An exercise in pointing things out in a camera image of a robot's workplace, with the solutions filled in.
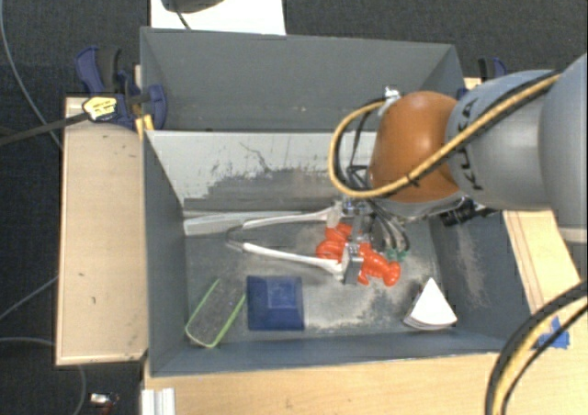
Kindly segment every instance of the green object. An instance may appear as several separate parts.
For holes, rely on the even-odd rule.
[[[386,251],[386,258],[388,260],[395,260],[396,262],[403,262],[408,255],[408,252],[405,250],[402,252],[398,252],[396,249],[388,249]]]
[[[214,348],[231,327],[245,302],[243,284],[217,279],[186,324],[186,335],[200,346]]]

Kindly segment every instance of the black carpet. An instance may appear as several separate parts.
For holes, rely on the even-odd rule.
[[[511,71],[562,69],[586,52],[585,0],[283,0],[291,34],[451,42],[466,75],[480,56]],[[73,57],[90,45],[117,45],[122,62],[139,61],[149,0],[6,0],[6,32],[22,78],[49,121],[65,94],[80,89]],[[39,122],[0,51],[0,127]],[[0,314],[57,272],[60,154],[48,136],[0,148]],[[52,340],[55,287],[0,321],[0,338]],[[118,413],[136,413],[138,364],[91,365],[88,392],[118,392]],[[70,413],[79,379],[57,370],[51,351],[0,343],[0,413]],[[86,406],[82,413],[96,413]]]

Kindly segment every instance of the wooden table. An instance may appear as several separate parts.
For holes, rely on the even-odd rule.
[[[68,99],[68,115],[81,99]],[[141,359],[147,349],[140,144],[136,134],[83,122],[66,130],[57,365]],[[550,212],[506,212],[532,308],[578,283]],[[572,312],[561,312],[565,318]],[[255,373],[151,378],[175,388],[178,414],[479,414],[496,355]],[[588,329],[527,372],[509,414],[585,413]]]

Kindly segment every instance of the white paper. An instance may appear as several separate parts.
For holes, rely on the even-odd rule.
[[[282,0],[223,0],[213,7],[182,16],[192,29],[285,35]],[[162,0],[151,0],[153,28],[184,28]]]
[[[419,330],[439,330],[458,321],[433,278],[429,278],[404,323]]]

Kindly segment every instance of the orange object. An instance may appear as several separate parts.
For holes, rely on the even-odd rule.
[[[447,121],[457,101],[436,92],[414,92],[392,105],[379,123],[369,164],[375,188],[398,180],[445,143]],[[451,196],[459,190],[449,167],[443,164],[393,196],[400,203],[424,203]]]
[[[345,246],[349,241],[352,226],[340,222],[334,228],[326,228],[325,240],[316,248],[316,256],[326,260],[341,262]],[[364,259],[357,281],[362,285],[369,285],[368,276],[381,278],[386,286],[394,286],[401,276],[401,265],[398,262],[388,262],[382,255],[374,251],[371,244],[361,242],[359,255]]]

